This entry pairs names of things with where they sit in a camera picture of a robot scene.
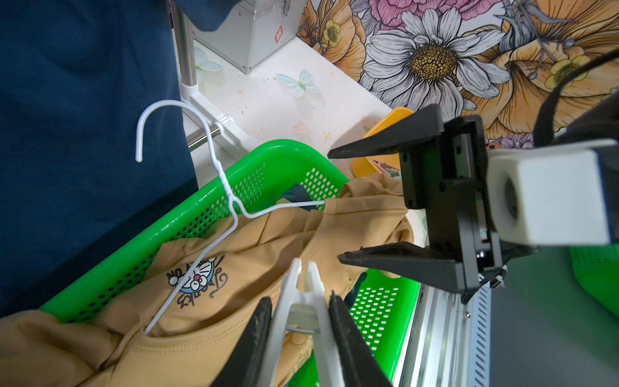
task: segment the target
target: floral wallpaper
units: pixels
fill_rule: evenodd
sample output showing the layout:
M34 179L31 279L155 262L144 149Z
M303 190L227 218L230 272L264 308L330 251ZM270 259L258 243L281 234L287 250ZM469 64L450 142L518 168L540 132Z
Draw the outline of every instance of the floral wallpaper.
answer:
M297 36L392 108L439 103L480 115L491 149L530 148L546 96L619 47L619 1L308 0ZM618 89L616 62L578 77L555 131Z

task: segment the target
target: dark teal fabric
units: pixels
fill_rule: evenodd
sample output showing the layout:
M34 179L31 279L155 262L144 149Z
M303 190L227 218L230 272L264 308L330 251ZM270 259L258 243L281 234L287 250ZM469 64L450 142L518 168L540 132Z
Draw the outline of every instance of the dark teal fabric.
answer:
M205 30L236 1L177 0ZM0 11L0 315L37 308L197 190L165 0Z

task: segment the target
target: black cable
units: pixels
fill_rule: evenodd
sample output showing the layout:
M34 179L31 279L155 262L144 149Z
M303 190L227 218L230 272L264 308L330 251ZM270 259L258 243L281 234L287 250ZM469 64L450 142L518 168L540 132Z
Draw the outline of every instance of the black cable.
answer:
M533 129L533 140L536 147L548 146L555 139L553 132L553 121L555 118L556 106L559 102L559 98L561 97L561 91L563 88L577 76L618 58L619 49L600 55L591 62L569 73L568 76L565 77L554 90L552 90L552 93L550 93L540 108L539 114L537 115L537 121L535 122L535 127Z

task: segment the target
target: green plastic basket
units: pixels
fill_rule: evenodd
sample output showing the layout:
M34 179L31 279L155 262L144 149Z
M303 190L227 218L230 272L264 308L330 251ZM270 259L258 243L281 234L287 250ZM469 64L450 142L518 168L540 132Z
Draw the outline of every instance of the green plastic basket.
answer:
M391 279L378 270L368 270L355 305L350 309L370 352L393 383L402 346L417 306L419 283L406 278ZM314 354L292 377L288 387L317 387Z
M320 153L291 140L263 144L228 169L226 175L250 212L273 205L294 183L303 185L312 199L321 200L336 197L348 182ZM227 199L217 178L57 294L41 310L65 323L92 320L112 298L141 282L162 243L201 237L217 219L229 215ZM414 281L389 279L379 271L370 270L351 309L357 326L389 378L397 367L418 291L419 285ZM314 374L306 373L311 363L308 361L301 369L301 376L305 375L303 379L315 386L318 381L315 363Z
M569 254L582 288L619 316L619 245L572 247Z

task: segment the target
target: yellow flower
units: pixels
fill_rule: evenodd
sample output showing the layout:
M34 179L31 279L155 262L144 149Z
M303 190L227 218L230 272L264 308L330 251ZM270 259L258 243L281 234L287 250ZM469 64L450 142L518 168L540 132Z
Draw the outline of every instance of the yellow flower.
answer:
M330 47L337 47L342 40L342 34L340 33L341 30L340 25L335 23L333 20L329 20L324 26L322 35Z
M365 62L365 32L361 20L352 14L350 0L321 0L314 10L311 0L303 9L297 33L346 75L359 81Z
M544 85L549 89L554 89L555 87L559 86L559 83L561 83L561 81L565 79L568 74L575 71L577 68L589 63L590 61L591 59L589 59L589 57L586 55L579 55L574 59L561 59L550 68L550 75L548 78L546 78ZM565 87L572 86L574 82L583 80L586 77L587 73L584 72L574 78L574 80L572 80L570 83L566 84Z
M480 61L494 63L511 73L508 82L497 85L496 98L477 98L462 92L464 98L477 105L477 109L463 115L480 115L489 139L531 133L542 103L567 73L619 47L619 1L537 0L534 4L551 18L573 22L545 24L534 17L544 47L534 40L504 53L496 46L478 56ZM502 28L507 31L509 24L504 22ZM569 126L617 85L618 62L604 64L578 77L571 87L561 91L554 130Z

